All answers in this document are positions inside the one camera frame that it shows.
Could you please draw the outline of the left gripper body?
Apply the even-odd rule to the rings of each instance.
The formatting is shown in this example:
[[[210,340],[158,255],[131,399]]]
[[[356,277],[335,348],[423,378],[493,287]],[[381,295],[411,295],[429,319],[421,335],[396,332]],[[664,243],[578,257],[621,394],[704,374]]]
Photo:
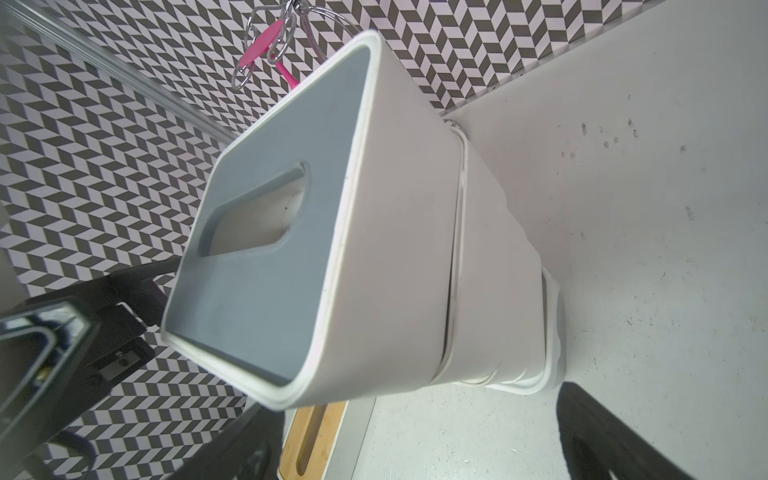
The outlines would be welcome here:
[[[1,471],[51,474],[39,447],[57,444],[92,472],[92,443],[68,426],[156,356],[121,300],[43,295],[1,317]]]

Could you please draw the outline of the bamboo lid box back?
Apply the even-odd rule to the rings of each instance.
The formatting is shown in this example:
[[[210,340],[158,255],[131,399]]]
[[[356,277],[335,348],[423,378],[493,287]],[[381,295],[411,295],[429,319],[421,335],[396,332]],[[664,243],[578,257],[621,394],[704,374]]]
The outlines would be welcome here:
[[[530,396],[558,388],[566,372],[566,315],[559,283],[542,268],[545,306],[545,365],[543,372],[528,380],[493,383],[486,388]]]

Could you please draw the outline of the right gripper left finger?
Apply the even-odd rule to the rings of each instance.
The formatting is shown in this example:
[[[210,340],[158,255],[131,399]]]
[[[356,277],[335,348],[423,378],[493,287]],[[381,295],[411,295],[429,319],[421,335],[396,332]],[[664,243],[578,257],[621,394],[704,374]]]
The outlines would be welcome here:
[[[277,479],[285,413],[251,405],[168,479]]]

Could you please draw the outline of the bamboo lid box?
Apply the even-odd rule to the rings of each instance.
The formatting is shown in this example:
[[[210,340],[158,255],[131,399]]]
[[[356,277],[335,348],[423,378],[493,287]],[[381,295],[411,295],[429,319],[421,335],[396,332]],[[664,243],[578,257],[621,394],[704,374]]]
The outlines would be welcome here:
[[[286,412],[280,479],[351,479],[375,406],[373,398]]]
[[[545,365],[543,372],[528,380],[493,383],[486,388],[530,396],[558,388],[566,372],[566,315],[559,283],[542,268],[545,306]]]

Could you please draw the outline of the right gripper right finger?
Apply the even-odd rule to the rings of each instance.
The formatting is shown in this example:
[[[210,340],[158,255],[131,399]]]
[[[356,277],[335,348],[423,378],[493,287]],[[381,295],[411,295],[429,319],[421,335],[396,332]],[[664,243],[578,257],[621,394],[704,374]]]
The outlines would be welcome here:
[[[572,479],[690,477],[576,383],[561,385],[556,415]]]

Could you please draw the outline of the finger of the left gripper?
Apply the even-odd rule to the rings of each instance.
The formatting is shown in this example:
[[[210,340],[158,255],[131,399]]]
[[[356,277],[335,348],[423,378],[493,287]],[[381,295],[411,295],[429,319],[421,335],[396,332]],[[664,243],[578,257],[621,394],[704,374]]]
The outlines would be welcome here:
[[[158,287],[155,279],[162,275],[175,274],[180,262],[179,256],[172,256],[165,260],[125,268],[38,295],[35,297],[35,304],[73,297],[99,311],[125,303],[146,325],[159,325],[168,296]]]

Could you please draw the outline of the grey lid box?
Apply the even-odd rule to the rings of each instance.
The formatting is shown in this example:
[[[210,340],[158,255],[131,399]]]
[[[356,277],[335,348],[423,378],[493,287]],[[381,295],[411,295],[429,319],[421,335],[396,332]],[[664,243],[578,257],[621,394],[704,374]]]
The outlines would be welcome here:
[[[460,164],[383,37],[357,35],[221,153],[163,341],[272,410],[427,386]]]
[[[432,382],[527,382],[545,369],[540,256],[504,189],[470,144],[461,148],[445,351]]]

